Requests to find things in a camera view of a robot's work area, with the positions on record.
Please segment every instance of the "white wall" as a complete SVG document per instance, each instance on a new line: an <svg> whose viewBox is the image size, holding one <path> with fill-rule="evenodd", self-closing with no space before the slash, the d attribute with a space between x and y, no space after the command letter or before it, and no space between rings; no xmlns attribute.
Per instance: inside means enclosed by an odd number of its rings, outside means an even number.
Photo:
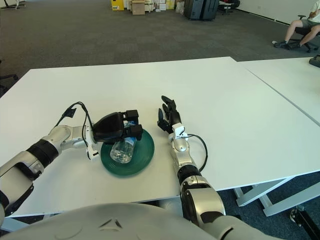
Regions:
<svg viewBox="0 0 320 240"><path fill-rule="evenodd" d="M309 16L316 0L240 0L240 10L275 19L284 23L296 20L297 15Z"/></svg>

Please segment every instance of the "person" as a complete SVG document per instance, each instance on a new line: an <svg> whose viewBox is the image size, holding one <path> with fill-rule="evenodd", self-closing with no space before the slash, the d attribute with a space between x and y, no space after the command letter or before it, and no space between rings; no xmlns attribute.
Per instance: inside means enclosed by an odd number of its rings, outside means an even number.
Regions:
<svg viewBox="0 0 320 240"><path fill-rule="evenodd" d="M288 42L292 35L295 32L296 28L305 28L310 29L310 32L300 41L296 42L295 44L288 45ZM313 8L311 9L310 15L308 19L302 19L302 20L295 20L293 21L285 35L284 41L277 42L273 46L275 48L287 48L290 49L294 48L300 48L302 45L306 44L320 32L320 0L317 0L314 4Z"/></svg>

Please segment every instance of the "sneaker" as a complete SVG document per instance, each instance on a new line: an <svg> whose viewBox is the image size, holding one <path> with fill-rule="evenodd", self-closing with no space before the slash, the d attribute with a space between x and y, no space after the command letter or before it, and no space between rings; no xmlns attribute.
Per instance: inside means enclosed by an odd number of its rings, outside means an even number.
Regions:
<svg viewBox="0 0 320 240"><path fill-rule="evenodd" d="M294 43L292 43L292 44L290 44L288 46L289 46L289 49L299 49L299 48L301 48L300 42L298 42L298 41L296 41L296 42L294 42Z"/></svg>
<svg viewBox="0 0 320 240"><path fill-rule="evenodd" d="M280 48L286 48L288 44L286 43L286 41L282 41L282 42L275 43L273 46L277 49L280 49Z"/></svg>

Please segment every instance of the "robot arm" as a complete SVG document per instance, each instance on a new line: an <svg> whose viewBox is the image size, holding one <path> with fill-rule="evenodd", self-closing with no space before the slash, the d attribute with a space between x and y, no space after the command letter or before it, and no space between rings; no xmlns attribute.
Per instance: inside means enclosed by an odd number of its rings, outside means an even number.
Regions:
<svg viewBox="0 0 320 240"><path fill-rule="evenodd" d="M164 120L162 110L158 111L158 126L169 133L174 170L180 183L180 198L183 217L202 227L225 215L224 204L218 193L204 178L190 156L188 134L182 125L180 114L174 100L161 97L162 108L168 121Z"/></svg>
<svg viewBox="0 0 320 240"><path fill-rule="evenodd" d="M0 167L0 217L14 213L34 189L33 181L63 150L87 147L90 159L98 156L96 142L113 144L127 137L141 139L142 126L138 124L137 110L114 112L96 124L71 127L57 125L51 132ZM135 126L124 128L123 121L135 121Z"/></svg>
<svg viewBox="0 0 320 240"><path fill-rule="evenodd" d="M276 240L233 216L226 216L224 204L204 178L190 156L188 134L182 125L174 100L161 97L165 104L158 110L158 126L169 133L173 166L180 183L183 217L217 240Z"/></svg>

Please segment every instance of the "yellow box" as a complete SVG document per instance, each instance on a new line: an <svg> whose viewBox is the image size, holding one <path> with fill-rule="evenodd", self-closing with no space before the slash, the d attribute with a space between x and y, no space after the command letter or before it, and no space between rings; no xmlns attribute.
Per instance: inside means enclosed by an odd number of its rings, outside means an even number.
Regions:
<svg viewBox="0 0 320 240"><path fill-rule="evenodd" d="M111 0L111 6L112 6L112 11L125 10L124 0Z"/></svg>
<svg viewBox="0 0 320 240"><path fill-rule="evenodd" d="M174 9L175 0L166 0L166 9Z"/></svg>

